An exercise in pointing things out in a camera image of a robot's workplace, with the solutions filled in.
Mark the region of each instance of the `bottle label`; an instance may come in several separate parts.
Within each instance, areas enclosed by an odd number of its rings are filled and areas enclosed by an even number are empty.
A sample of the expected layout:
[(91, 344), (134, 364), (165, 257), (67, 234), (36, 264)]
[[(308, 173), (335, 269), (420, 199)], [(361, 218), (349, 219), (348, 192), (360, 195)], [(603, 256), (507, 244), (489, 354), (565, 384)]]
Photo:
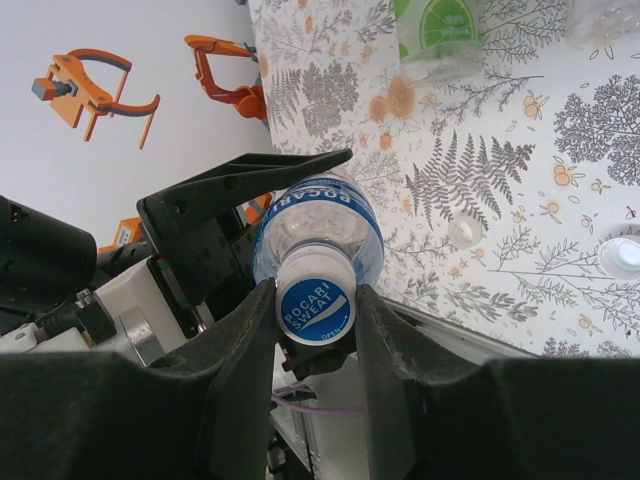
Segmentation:
[(309, 342), (322, 342), (345, 330), (352, 305), (338, 285), (312, 278), (291, 286), (278, 308), (284, 329)]
[(262, 222), (261, 235), (266, 225), (280, 212), (300, 203), (318, 200), (339, 203), (354, 210), (369, 222), (378, 235), (380, 244), (384, 244), (373, 208), (364, 195), (350, 183), (329, 177), (310, 178), (291, 187), (269, 208)]

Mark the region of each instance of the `pocari sweat logo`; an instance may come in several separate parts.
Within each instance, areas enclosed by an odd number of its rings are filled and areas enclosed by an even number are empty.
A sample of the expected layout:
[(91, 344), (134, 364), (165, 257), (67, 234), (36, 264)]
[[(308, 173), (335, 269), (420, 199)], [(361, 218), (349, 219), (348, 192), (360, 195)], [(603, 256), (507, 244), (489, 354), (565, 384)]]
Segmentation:
[(349, 323), (351, 305), (333, 282), (313, 278), (295, 284), (280, 304), (283, 323), (297, 337), (311, 342), (340, 334)]

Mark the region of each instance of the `orange robot part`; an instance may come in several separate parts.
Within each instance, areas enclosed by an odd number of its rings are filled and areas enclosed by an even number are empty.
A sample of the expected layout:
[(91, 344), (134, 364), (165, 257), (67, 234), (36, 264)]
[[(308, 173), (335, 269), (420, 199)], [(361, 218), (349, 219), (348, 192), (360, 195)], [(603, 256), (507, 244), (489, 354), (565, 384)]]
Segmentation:
[[(106, 63), (123, 71), (115, 98), (100, 88), (87, 76), (82, 62), (93, 60)], [(120, 96), (131, 62), (125, 58), (104, 50), (80, 48), (66, 55), (54, 55), (53, 64), (49, 65), (46, 77), (36, 78), (31, 90), (40, 100), (51, 102), (51, 107), (71, 128), (76, 128), (84, 110), (91, 114), (84, 139), (89, 141), (98, 117), (123, 115), (127, 117), (149, 117), (145, 126), (139, 148), (144, 147), (151, 122), (160, 104), (160, 96), (156, 95), (148, 105), (132, 106), (120, 102)]]
[(193, 49), (196, 60), (196, 79), (212, 100), (233, 105), (245, 118), (267, 118), (267, 105), (261, 85), (243, 85), (235, 90), (225, 90), (216, 85), (207, 55), (227, 55), (251, 58), (246, 48), (226, 40), (203, 35), (188, 35), (184, 41)]

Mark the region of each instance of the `plastic bottle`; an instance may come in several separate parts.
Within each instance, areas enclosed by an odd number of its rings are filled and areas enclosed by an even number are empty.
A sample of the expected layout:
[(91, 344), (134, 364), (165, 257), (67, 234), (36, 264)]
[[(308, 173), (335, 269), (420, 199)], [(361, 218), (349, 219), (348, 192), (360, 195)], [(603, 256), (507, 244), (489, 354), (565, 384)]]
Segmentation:
[(623, 235), (604, 242), (598, 249), (600, 267), (618, 280), (640, 278), (640, 237)]
[(439, 84), (482, 68), (480, 0), (394, 0), (400, 63), (413, 85)]
[(285, 334), (326, 345), (353, 326), (356, 285), (375, 285), (383, 255), (365, 194), (346, 172), (334, 170), (303, 180), (271, 205), (253, 274), (256, 282), (276, 279), (276, 316)]
[(568, 0), (566, 38), (569, 45), (604, 47), (632, 34), (640, 34), (640, 1)]

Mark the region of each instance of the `bottle lid top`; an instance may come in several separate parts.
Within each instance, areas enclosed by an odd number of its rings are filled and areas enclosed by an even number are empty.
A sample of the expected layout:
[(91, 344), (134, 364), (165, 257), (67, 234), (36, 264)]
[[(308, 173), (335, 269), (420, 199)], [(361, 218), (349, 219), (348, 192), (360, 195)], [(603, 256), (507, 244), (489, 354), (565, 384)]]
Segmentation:
[(294, 250), (278, 271), (276, 316), (286, 335), (305, 345), (327, 345), (355, 322), (356, 275), (349, 258), (324, 244)]
[(614, 278), (640, 278), (640, 237), (625, 235), (603, 243), (598, 259), (605, 273)]

